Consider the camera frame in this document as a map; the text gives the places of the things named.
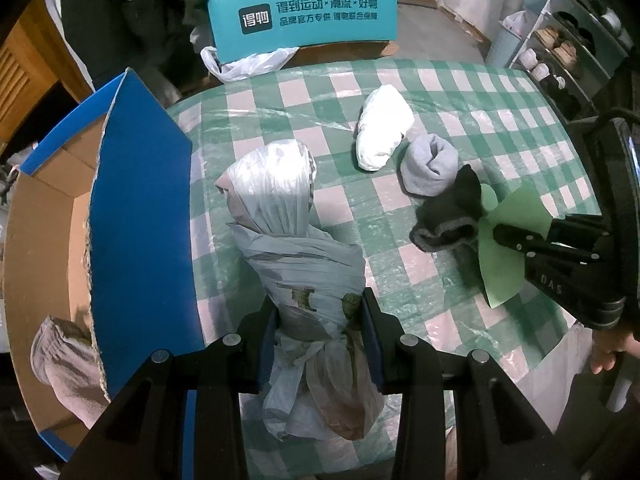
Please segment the right hand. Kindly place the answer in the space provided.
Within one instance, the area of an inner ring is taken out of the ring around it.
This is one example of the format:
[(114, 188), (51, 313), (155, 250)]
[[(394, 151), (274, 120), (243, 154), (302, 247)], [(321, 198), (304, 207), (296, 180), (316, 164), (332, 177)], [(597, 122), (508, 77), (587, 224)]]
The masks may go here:
[(640, 342), (634, 338), (634, 332), (628, 327), (617, 325), (609, 330), (595, 330), (592, 333), (590, 370), (599, 374), (612, 370), (619, 353), (628, 353), (639, 357)]

